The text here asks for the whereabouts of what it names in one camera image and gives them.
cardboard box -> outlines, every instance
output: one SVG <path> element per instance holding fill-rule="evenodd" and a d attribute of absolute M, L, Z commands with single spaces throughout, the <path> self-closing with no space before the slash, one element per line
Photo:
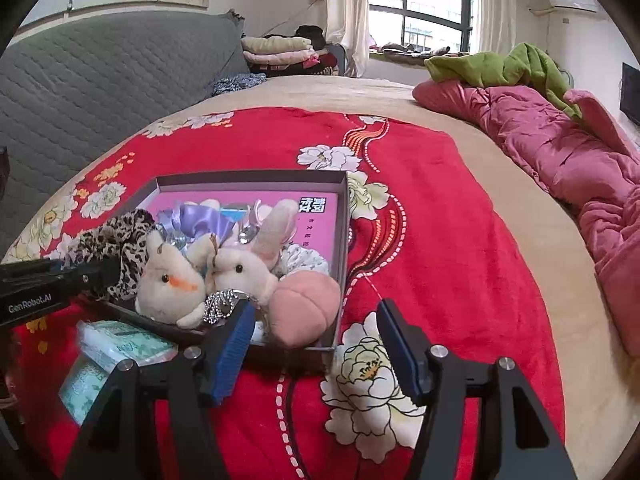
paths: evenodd
<path fill-rule="evenodd" d="M 347 275 L 349 195 L 347 177 L 343 171 L 249 170 L 158 176 L 117 208 L 114 215 L 120 215 L 136 208 L 146 208 L 155 215 L 159 209 L 173 207 L 173 202 L 176 200 L 201 202 L 206 198 L 220 200 L 222 197 L 220 202 L 225 203 L 225 196 L 242 196 L 247 200 L 255 196 L 266 196 L 268 199 L 262 199 L 263 202 L 272 206 L 281 198 L 299 197 L 301 209 L 308 209 L 306 205 L 311 204 L 309 200 L 305 199 L 326 199 L 316 202 L 326 204 L 327 212 L 330 211 L 331 214 L 335 212 L 333 232 L 330 233 L 332 239 L 329 243 L 328 229 L 324 227 L 326 232 L 324 232 L 324 236 L 319 235 L 319 248 L 316 250 L 329 261 L 330 275 L 339 283 L 344 295 Z M 304 238 L 305 230 L 311 228 L 308 225 L 304 230 L 300 228 L 304 226 L 301 225 L 301 217 L 302 224 L 304 224 L 305 218 L 307 222 L 313 222 L 312 215 L 311 212 L 299 213 L 294 242 L 306 239 Z M 320 231 L 323 229 L 321 224 L 323 222 L 318 224 Z M 135 312 L 133 300 L 121 303 L 108 301 L 98 303 L 106 316 L 145 328 L 178 343 L 181 347 L 201 343 L 206 334 L 206 329 L 182 330 L 174 325 L 158 323 L 139 316 Z M 340 301 L 340 310 L 335 322 L 314 345 L 305 349 L 286 351 L 273 344 L 252 342 L 247 362 L 324 372 L 334 357 L 341 315 L 342 301 Z"/>

red bedspread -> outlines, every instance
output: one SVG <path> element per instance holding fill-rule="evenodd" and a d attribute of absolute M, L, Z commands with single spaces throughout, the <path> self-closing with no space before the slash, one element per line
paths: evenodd
<path fill-rule="evenodd" d="M 484 362 L 512 356 L 564 434 L 558 362 L 540 292 L 489 197 L 452 139 L 440 132 L 292 108 L 156 123 L 90 172 L 52 214 L 41 216 L 12 255 L 63 252 L 69 236 L 103 222 L 158 174 L 303 166 L 352 172 L 357 219 L 351 222 L 342 345 L 327 377 L 242 371 L 232 397 L 212 415 L 231 478 L 404 475 L 423 410 L 402 395 L 388 368 L 373 312 L 378 298 L 363 274 L 432 342 Z M 27 428 L 58 473 L 78 433 L 58 390 L 78 354 L 75 324 L 88 316 L 74 306 L 19 330 Z M 362 352 L 350 352 L 358 357 L 344 362 L 354 347 Z M 375 357 L 376 364 L 364 368 L 360 356 Z M 164 469 L 176 478 L 166 406 L 159 403 L 157 412 Z M 470 473 L 476 414 L 471 404 L 460 479 Z"/>

plastic package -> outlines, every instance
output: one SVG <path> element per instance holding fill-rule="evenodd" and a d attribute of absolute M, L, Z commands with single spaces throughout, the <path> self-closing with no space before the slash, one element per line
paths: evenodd
<path fill-rule="evenodd" d="M 60 388 L 59 397 L 78 425 L 82 425 L 109 374 L 80 354 Z"/>
<path fill-rule="evenodd" d="M 178 353 L 176 344 L 112 320 L 78 322 L 78 344 L 84 355 L 108 373 L 123 359 L 133 359 L 138 366 L 145 366 L 169 361 Z"/>

blue fabric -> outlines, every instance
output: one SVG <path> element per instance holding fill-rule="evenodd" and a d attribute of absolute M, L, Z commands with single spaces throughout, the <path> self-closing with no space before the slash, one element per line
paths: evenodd
<path fill-rule="evenodd" d="M 264 74 L 245 73 L 214 79 L 207 84 L 207 99 L 216 95 L 258 86 L 260 83 L 264 83 L 266 79 L 267 76 Z"/>

television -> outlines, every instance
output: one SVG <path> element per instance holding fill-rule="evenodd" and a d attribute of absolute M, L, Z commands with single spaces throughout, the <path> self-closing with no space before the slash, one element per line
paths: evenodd
<path fill-rule="evenodd" d="M 626 63 L 622 64 L 620 110 L 640 126 L 640 70 Z"/>

